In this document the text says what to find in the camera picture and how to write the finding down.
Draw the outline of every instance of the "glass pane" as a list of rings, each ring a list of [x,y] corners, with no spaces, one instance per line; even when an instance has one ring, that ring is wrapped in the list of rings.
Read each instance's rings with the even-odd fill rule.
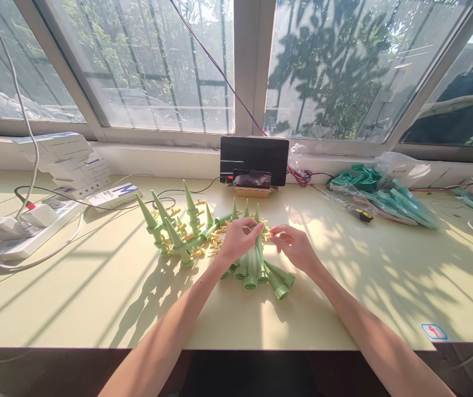
[[[473,146],[473,35],[401,142]]]
[[[17,72],[31,120],[85,122],[12,0],[0,0],[0,30]],[[0,119],[22,119],[8,60],[0,42]]]
[[[384,142],[471,4],[277,0],[265,130]]]
[[[234,98],[170,1],[47,3],[102,108],[103,125],[234,132]],[[234,84],[232,0],[176,5]]]

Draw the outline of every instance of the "wooden stand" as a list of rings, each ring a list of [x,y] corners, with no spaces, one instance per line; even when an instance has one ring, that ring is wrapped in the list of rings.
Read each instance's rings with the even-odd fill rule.
[[[253,199],[267,199],[269,194],[274,191],[278,192],[279,188],[272,186],[270,189],[258,189],[256,187],[235,187],[236,195],[238,197],[251,197]]]

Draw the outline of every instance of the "sticker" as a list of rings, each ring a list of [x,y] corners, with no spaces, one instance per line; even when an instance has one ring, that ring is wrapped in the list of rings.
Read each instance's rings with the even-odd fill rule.
[[[437,324],[421,324],[422,330],[431,340],[448,340],[448,336]]]

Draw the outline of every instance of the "wall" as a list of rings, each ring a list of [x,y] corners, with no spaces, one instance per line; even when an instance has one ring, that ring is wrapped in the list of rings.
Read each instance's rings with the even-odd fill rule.
[[[90,142],[95,151],[108,160],[115,175],[134,173],[165,178],[213,179],[219,174],[220,152],[214,149],[148,146],[120,143]],[[347,171],[353,164],[374,164],[373,158],[346,156],[306,156],[304,169],[331,175]],[[427,162],[429,170],[413,187],[449,186],[473,176],[473,163]],[[9,138],[0,137],[0,170],[31,170],[32,164],[23,157]],[[321,184],[326,175],[316,175],[312,182]],[[287,183],[296,183],[288,175]]]

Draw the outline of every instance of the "window frame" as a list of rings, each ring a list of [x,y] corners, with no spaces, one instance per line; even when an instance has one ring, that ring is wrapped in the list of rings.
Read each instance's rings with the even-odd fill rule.
[[[103,126],[105,120],[102,105],[87,81],[81,76],[83,60],[76,59],[59,27],[46,22],[55,21],[54,13],[44,0],[13,0],[30,30],[41,45],[52,66],[67,88],[86,124],[52,121],[32,121],[36,134],[74,131],[88,140],[115,143],[151,145],[177,145],[190,147],[220,146],[224,134],[166,131],[149,128],[119,128]],[[270,54],[273,44],[276,0],[234,0],[234,68],[235,89],[257,122],[263,125],[269,77]],[[418,144],[402,144],[399,139],[415,121],[418,111],[431,92],[444,77],[455,59],[473,35],[473,6],[461,22],[454,26],[451,39],[441,49],[439,56],[426,71],[418,85],[410,105],[384,143],[364,141],[290,139],[292,144],[305,144],[311,153],[376,157],[385,151],[399,151],[417,158],[452,161],[473,161],[473,147],[448,147]],[[23,120],[0,120],[0,135],[26,136]],[[235,135],[261,136],[244,107],[235,100]]]

